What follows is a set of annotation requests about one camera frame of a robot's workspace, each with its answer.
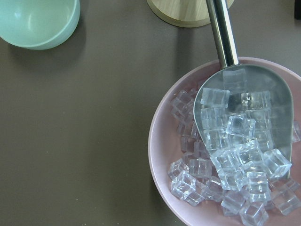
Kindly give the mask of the pink bowl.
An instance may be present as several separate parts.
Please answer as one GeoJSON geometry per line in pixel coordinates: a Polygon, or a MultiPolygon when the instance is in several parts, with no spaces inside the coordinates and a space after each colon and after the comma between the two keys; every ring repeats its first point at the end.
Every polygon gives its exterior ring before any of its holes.
{"type": "MultiPolygon", "coordinates": [[[[277,72],[291,89],[294,103],[294,119],[301,122],[301,77],[295,72],[268,60],[240,57],[244,64],[256,64],[268,67],[277,72]]],[[[171,115],[169,102],[181,90],[189,90],[197,86],[199,81],[206,80],[220,69],[218,60],[201,65],[180,78],[165,94],[160,102],[149,132],[148,156],[151,174],[155,185],[172,212],[189,226],[243,226],[238,218],[224,216],[220,205],[216,202],[202,202],[193,207],[185,201],[174,197],[170,192],[170,178],[167,175],[169,165],[181,155],[180,136],[176,130],[179,122],[171,115]]],[[[293,166],[291,177],[301,183],[301,142],[293,144],[293,166]]],[[[301,208],[287,216],[277,210],[269,211],[269,219],[264,226],[300,226],[301,208]]]]}

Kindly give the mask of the steel ice scoop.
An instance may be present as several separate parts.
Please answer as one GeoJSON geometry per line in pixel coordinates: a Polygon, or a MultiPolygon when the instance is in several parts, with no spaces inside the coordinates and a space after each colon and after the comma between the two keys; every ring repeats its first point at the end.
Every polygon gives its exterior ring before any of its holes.
{"type": "Polygon", "coordinates": [[[293,96],[284,79],[265,66],[240,63],[227,3],[207,8],[221,68],[199,89],[193,113],[210,152],[231,149],[243,160],[248,147],[261,151],[268,178],[289,175],[292,157],[293,96]]]}

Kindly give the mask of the wooden cup stand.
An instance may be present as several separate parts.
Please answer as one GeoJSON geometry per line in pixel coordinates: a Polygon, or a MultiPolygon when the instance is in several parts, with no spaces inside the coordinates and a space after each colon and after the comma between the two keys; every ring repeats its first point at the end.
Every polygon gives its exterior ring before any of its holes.
{"type": "Polygon", "coordinates": [[[210,24],[207,3],[212,0],[148,0],[151,10],[163,21],[178,27],[195,28],[210,24]]]}

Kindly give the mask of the green bowl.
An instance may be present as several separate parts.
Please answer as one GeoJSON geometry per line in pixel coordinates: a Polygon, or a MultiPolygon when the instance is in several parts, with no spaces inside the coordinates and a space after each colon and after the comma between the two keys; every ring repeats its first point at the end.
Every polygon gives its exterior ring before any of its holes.
{"type": "Polygon", "coordinates": [[[0,37],[21,48],[54,48],[72,36],[79,16],[78,0],[2,0],[0,37]]]}

